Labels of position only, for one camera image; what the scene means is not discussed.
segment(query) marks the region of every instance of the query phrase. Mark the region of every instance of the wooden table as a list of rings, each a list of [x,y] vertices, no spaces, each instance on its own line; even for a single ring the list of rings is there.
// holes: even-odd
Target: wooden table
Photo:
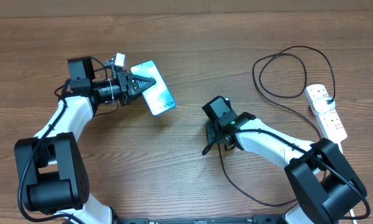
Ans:
[[[98,200],[124,218],[283,213],[289,206],[264,207],[234,189],[217,150],[201,155],[207,120],[201,107],[223,95],[237,113],[317,141],[307,123],[266,102],[252,84],[252,64],[291,45],[320,49],[333,65],[337,111],[348,132],[344,154],[372,207],[370,219],[359,223],[373,223],[373,11],[0,19],[0,223],[28,223],[16,204],[13,146],[42,129],[57,109],[53,90],[69,77],[67,59],[103,61],[116,52],[127,55],[128,68],[154,60],[177,107],[153,117],[141,98],[86,125],[78,145]],[[304,60],[308,84],[333,92],[319,54],[291,52]],[[278,94],[298,93],[303,70],[297,60],[280,58],[263,82]],[[315,121],[304,95],[275,100]],[[230,178],[249,194],[269,203],[294,198],[284,171],[262,157],[240,150],[224,156]],[[364,207],[354,211],[362,214]]]

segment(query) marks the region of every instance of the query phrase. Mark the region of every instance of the wooden tabletop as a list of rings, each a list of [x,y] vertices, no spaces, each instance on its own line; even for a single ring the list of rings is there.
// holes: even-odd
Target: wooden tabletop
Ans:
[[[292,45],[320,49],[332,63],[336,109],[348,133],[344,155],[372,208],[370,219],[359,223],[373,223],[373,11],[0,19],[0,223],[28,223],[16,203],[13,147],[41,130],[57,109],[53,90],[69,77],[67,59],[92,55],[105,61],[116,52],[126,54],[128,68],[154,60],[177,107],[153,117],[140,98],[86,125],[78,145],[91,193],[100,202],[124,218],[283,213],[289,205],[264,207],[233,188],[216,149],[201,155],[207,143],[201,107],[222,95],[239,114],[252,113],[281,132],[317,141],[306,122],[269,104],[252,83],[257,59]],[[318,53],[290,52],[305,62],[309,85],[322,83],[333,92]],[[263,82],[277,94],[296,94],[303,86],[302,66],[280,58],[268,66]],[[275,101],[315,121],[304,95]],[[224,152],[224,163],[235,184],[259,200],[294,198],[284,171],[262,157],[235,149]],[[364,207],[354,211],[363,214]]]

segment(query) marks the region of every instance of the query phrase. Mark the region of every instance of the electrical outlet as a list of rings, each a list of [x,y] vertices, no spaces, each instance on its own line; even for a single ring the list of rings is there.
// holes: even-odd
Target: electrical outlet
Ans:
[[[314,84],[305,88],[305,96],[310,104],[312,112],[315,114],[313,100],[324,96],[329,96],[324,85]],[[347,138],[347,132],[337,114],[336,109],[321,114],[316,114],[315,118],[322,130],[323,136],[334,143],[340,143]]]

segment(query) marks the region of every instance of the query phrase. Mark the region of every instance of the background wall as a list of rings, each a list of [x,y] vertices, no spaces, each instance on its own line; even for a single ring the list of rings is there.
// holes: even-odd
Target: background wall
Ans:
[[[0,18],[373,10],[373,0],[0,0]]]

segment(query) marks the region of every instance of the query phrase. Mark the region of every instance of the power strip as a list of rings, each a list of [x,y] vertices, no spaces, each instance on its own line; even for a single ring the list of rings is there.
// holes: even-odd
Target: power strip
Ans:
[[[310,104],[311,110],[314,111],[312,105],[313,100],[329,96],[329,93],[326,91],[324,85],[314,84],[305,88],[305,96]],[[347,132],[341,123],[336,109],[315,115],[315,118],[325,138],[332,140],[334,143],[340,143],[347,138]]]

